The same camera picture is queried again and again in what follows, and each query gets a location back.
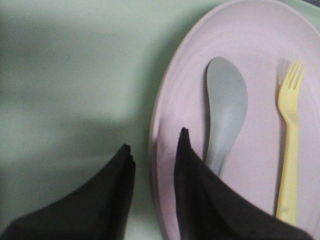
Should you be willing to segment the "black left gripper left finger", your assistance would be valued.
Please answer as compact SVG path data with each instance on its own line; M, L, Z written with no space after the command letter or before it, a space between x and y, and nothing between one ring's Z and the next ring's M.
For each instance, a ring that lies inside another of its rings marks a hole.
M6 240L123 240L136 164L124 144L89 181L62 199L22 216L5 229Z

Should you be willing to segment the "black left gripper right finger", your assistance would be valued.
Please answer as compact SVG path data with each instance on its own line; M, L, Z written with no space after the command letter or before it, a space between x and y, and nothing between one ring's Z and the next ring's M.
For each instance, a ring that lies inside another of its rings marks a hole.
M175 157L174 190L182 240L310 240L254 206L218 178L192 149L182 128Z

